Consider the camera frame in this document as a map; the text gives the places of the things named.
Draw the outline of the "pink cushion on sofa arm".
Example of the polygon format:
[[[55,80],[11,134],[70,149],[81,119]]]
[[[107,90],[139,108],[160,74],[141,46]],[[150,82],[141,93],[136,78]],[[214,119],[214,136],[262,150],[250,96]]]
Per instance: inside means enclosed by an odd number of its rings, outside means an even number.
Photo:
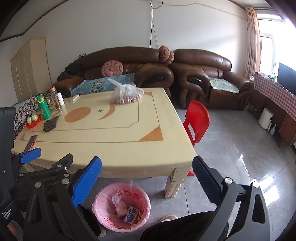
[[[169,66],[174,61],[174,53],[170,51],[167,46],[160,46],[159,48],[159,63]]]

